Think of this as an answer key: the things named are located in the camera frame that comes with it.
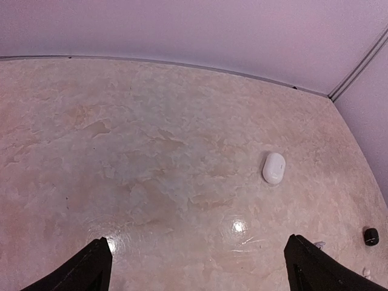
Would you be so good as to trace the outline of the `white earbud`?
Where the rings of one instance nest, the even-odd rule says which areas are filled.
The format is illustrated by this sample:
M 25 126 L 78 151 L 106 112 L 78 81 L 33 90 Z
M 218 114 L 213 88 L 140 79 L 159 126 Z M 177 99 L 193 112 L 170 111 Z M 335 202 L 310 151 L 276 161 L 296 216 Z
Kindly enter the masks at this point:
M 369 269 L 367 269 L 367 268 L 363 269 L 363 277 L 365 277 L 365 279 L 368 279 L 368 280 L 371 279 L 371 275 L 370 275 L 370 270 Z
M 325 246 L 325 242 L 324 241 L 318 241 L 318 242 L 315 242 L 315 243 L 313 243 L 315 246 L 317 246 L 317 247 L 323 247 L 323 246 Z

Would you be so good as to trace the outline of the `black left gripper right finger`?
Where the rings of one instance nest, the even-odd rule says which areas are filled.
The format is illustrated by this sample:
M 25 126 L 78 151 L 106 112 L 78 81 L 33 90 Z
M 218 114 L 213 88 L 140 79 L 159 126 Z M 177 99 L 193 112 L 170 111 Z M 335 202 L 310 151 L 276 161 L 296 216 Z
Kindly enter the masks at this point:
M 284 257 L 291 291 L 385 290 L 336 262 L 301 235 L 289 237 Z

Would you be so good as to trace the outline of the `white earbud charging case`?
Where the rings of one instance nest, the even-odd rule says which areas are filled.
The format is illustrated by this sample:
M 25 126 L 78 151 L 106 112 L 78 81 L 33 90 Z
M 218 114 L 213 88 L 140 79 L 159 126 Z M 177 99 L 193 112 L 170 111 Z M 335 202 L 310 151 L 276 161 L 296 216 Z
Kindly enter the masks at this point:
M 283 155 L 271 152 L 267 155 L 263 166 L 263 178 L 269 184 L 277 185 L 283 180 L 285 169 L 286 160 Z

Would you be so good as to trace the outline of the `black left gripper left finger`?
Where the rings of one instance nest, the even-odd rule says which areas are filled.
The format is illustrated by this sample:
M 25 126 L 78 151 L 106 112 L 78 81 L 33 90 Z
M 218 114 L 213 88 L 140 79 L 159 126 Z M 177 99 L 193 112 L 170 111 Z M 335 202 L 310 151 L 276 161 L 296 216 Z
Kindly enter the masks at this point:
M 24 290 L 108 290 L 111 271 L 112 253 L 107 239 L 102 237 Z

